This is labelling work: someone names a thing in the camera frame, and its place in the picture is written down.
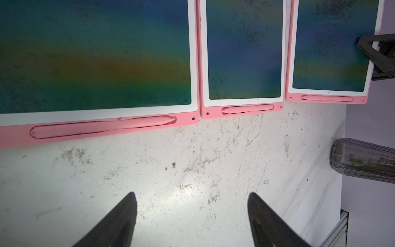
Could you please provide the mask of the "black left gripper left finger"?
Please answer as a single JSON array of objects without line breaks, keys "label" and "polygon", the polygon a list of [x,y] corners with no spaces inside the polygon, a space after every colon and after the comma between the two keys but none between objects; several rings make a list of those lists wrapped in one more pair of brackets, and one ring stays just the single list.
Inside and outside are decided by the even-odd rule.
[{"label": "black left gripper left finger", "polygon": [[135,193],[128,193],[75,247],[129,247],[137,219]]}]

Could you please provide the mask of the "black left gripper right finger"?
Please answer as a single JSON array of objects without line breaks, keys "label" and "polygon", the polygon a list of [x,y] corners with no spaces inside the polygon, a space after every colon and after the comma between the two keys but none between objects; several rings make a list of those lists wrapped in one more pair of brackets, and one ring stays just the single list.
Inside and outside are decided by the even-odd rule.
[{"label": "black left gripper right finger", "polygon": [[254,192],[249,195],[247,209],[254,246],[309,246]]}]

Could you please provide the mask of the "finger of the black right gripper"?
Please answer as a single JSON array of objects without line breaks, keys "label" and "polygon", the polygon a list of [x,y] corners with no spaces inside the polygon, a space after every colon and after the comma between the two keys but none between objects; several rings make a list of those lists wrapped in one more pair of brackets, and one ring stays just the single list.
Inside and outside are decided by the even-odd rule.
[{"label": "finger of the black right gripper", "polygon": [[395,34],[361,36],[357,47],[374,65],[373,81],[395,78]]}]

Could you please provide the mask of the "pink white writing tablet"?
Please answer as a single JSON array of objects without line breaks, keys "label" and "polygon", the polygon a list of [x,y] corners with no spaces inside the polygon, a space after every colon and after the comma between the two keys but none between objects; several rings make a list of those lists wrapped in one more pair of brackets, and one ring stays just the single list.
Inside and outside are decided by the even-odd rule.
[{"label": "pink white writing tablet", "polygon": [[199,122],[195,1],[1,1],[1,148]]}]

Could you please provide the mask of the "purple glass vase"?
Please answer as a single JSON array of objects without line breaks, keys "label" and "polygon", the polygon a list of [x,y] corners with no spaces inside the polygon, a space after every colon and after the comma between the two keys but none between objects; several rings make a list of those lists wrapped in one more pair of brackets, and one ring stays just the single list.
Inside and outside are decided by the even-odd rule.
[{"label": "purple glass vase", "polygon": [[395,150],[350,138],[336,140],[330,151],[336,172],[355,178],[395,182]]}]

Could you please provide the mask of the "aluminium frame profiles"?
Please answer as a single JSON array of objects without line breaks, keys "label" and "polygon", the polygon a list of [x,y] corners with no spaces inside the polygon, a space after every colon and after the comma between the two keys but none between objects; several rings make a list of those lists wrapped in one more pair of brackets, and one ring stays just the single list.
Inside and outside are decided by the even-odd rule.
[{"label": "aluminium frame profiles", "polygon": [[339,222],[321,244],[321,247],[346,247],[348,223],[349,213],[347,211],[341,210]]}]

